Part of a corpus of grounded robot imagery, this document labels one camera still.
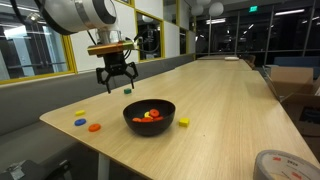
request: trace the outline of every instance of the blue bottle cap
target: blue bottle cap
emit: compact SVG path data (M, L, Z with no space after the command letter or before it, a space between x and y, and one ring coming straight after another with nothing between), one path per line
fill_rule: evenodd
M81 126L81 125L84 125L86 122L87 122L86 119L78 119L74 122L74 125Z

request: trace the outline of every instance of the wall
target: wall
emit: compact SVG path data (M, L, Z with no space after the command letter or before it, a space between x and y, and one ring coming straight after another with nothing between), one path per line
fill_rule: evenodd
M136 20L135 20L135 9L139 11L143 11L149 15L155 16L159 19L163 19L163 1L162 0L136 0L135 8L132 8L123 3L113 1L116 7L117 15L118 15L118 26L121 30L122 34L126 37L133 39L136 34ZM184 1L180 1L181 6L183 8L188 8L187 4ZM179 16L179 21L182 22L183 28L189 28L189 16ZM164 49L165 56L163 59L172 58L180 56L180 44L179 44L179 26L174 25L172 23L163 21L164 27ZM90 30L91 34L95 38L95 30ZM189 50L190 53L194 53L194 33L189 33ZM80 32L77 34L71 35L71 42L74 50L75 61L77 65L78 72L84 71L92 71L97 67L104 67L104 62L102 58L97 58L96 56L89 56L87 53L87 47L92 45L92 41L90 40L87 32ZM126 62L136 62L139 63L138 52L132 51L130 57L126 60Z

